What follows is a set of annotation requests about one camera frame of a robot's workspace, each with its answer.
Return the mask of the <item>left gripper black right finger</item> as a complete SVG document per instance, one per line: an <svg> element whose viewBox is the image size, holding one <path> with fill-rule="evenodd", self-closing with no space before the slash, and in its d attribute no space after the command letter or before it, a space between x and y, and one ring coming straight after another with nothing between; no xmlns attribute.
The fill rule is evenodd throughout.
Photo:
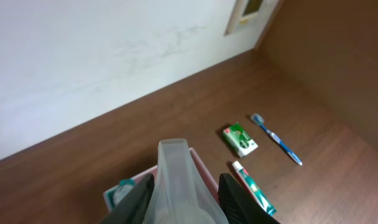
<svg viewBox="0 0 378 224"><path fill-rule="evenodd" d="M218 198L229 224L280 224L229 173L219 175Z"/></svg>

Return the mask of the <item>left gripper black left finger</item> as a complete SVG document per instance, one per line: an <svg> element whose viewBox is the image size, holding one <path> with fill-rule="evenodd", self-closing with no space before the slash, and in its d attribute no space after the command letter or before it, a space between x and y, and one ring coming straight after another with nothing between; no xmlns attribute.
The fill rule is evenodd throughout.
<svg viewBox="0 0 378 224"><path fill-rule="evenodd" d="M153 174L146 174L131 191L109 212L101 224L142 224L154 191Z"/></svg>

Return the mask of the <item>teal mouthwash bottle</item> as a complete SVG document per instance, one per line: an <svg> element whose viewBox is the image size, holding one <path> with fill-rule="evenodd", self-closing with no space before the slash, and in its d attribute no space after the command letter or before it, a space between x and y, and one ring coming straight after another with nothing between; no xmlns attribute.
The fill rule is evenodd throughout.
<svg viewBox="0 0 378 224"><path fill-rule="evenodd" d="M113 203L116 206L135 186L132 179L121 180L117 188L113 192Z"/></svg>

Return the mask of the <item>purple foam pump bottle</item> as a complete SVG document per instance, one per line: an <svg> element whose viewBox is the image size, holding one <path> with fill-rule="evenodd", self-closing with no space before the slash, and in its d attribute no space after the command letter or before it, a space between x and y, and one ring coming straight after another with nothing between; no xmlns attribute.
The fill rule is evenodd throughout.
<svg viewBox="0 0 378 224"><path fill-rule="evenodd" d="M186 139L159 142L155 187L144 223L228 224L195 166Z"/></svg>

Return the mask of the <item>green soap box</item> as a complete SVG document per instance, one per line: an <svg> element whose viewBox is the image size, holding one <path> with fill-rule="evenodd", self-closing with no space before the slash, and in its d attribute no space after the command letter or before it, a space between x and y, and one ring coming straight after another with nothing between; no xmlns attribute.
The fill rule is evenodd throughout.
<svg viewBox="0 0 378 224"><path fill-rule="evenodd" d="M223 137L233 147L236 154L242 158L255 151L258 144L239 123L230 125L223 130Z"/></svg>

